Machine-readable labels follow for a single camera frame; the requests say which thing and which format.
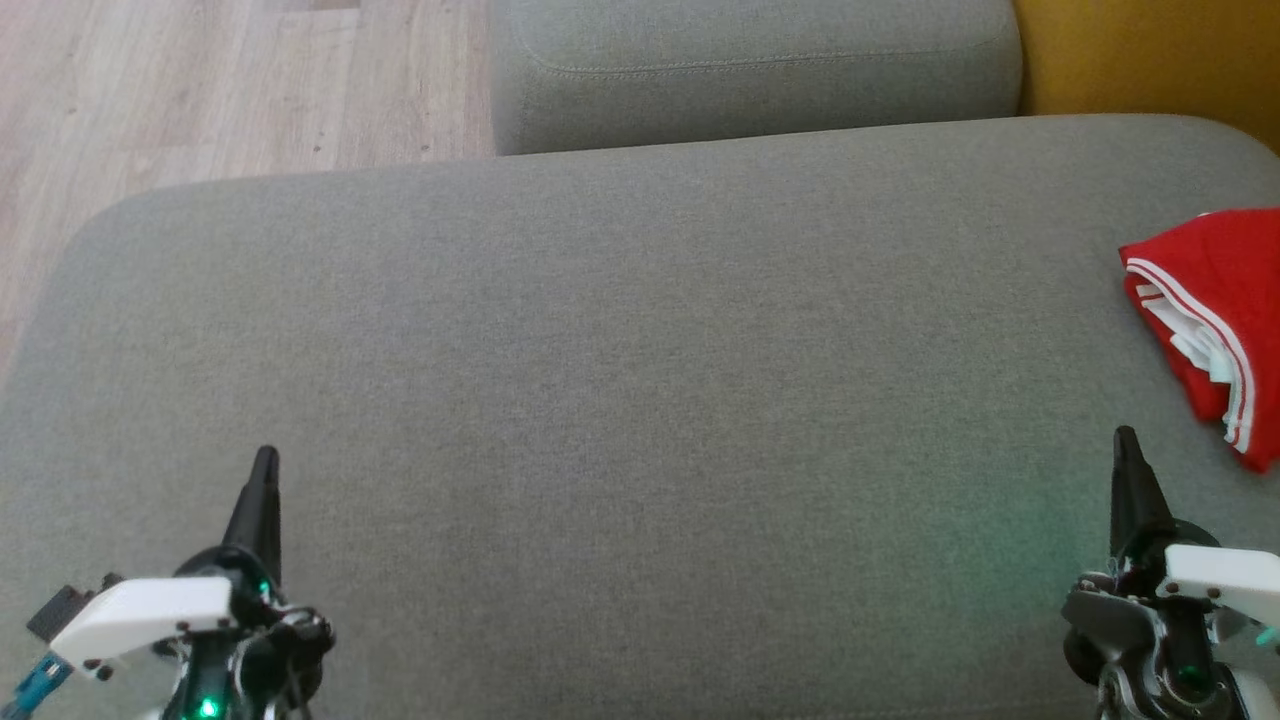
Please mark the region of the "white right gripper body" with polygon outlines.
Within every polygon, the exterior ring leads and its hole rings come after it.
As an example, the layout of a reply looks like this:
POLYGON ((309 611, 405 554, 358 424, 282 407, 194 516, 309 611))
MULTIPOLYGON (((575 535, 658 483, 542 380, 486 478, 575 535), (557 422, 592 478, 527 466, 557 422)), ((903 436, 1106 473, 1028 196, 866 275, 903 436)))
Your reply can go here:
POLYGON ((1146 564, 1085 573, 1061 610, 1062 653, 1084 683, 1117 691, 1230 691, 1213 659, 1240 625, 1280 629, 1280 556, 1226 548, 1178 520, 1146 564))

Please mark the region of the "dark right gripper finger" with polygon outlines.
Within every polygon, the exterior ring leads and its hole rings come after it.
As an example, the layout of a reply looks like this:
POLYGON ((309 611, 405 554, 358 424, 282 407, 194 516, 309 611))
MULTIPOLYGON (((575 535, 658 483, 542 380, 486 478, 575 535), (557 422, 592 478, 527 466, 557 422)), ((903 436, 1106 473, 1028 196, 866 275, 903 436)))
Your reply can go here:
POLYGON ((1156 544, 1178 537, 1178 520, 1147 462, 1134 428, 1114 433, 1110 552, 1119 568, 1146 564, 1156 544))

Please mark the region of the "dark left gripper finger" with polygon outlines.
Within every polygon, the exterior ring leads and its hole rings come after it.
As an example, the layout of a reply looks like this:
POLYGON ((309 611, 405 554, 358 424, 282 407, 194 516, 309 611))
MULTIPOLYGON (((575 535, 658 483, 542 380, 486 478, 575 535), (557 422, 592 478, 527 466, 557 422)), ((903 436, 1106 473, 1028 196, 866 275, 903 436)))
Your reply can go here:
POLYGON ((259 447, 221 542, 224 568, 270 589, 283 585, 279 479, 279 451, 270 445, 259 447))

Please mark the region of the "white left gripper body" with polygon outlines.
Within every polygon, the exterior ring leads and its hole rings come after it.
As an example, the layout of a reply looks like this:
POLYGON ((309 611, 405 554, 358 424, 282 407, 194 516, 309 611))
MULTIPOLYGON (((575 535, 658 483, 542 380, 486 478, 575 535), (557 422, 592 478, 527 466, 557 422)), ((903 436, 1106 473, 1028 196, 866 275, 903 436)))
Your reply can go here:
POLYGON ((50 650, 91 674, 136 650, 175 642, 192 684, 285 693, 334 650, 333 625, 291 603, 279 573, 239 546, 205 550, 173 577, 119 580, 86 600, 50 650))

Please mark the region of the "red basketball jersey white trim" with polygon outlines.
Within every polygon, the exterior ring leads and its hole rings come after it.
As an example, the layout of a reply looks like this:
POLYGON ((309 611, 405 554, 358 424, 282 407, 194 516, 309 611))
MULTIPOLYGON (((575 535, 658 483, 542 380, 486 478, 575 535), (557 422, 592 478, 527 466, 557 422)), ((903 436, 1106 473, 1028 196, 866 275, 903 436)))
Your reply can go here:
POLYGON ((1119 256, 1196 419, 1252 471, 1280 462, 1280 208, 1203 213, 1119 256))

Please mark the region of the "grey fabric sofa seat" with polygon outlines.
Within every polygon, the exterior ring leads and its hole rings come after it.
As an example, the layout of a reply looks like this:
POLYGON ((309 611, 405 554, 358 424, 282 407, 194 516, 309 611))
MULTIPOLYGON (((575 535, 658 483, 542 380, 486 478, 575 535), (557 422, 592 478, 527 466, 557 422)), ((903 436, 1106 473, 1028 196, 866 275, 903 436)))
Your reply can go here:
POLYGON ((0 705, 55 591, 172 574, 274 445, 317 720, 1087 720, 1116 427, 1280 551, 1117 251, 1275 205, 1252 137, 1120 115, 134 196, 0 391, 0 705))

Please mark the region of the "yellow cushion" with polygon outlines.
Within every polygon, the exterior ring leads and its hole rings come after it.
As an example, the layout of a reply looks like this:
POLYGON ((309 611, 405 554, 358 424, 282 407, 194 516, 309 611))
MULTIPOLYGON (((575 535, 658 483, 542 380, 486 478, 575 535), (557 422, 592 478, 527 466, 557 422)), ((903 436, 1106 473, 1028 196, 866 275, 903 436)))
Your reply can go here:
POLYGON ((1216 120, 1280 155, 1280 0, 1014 0, 1027 115, 1216 120))

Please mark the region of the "grey sofa back cushion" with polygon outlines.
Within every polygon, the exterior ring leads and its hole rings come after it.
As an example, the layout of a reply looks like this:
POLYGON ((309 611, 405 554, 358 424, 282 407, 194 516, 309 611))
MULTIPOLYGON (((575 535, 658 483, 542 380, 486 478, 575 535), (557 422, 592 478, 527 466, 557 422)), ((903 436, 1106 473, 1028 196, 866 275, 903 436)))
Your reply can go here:
POLYGON ((1012 0, 490 0, 502 155, 1012 117, 1012 0))

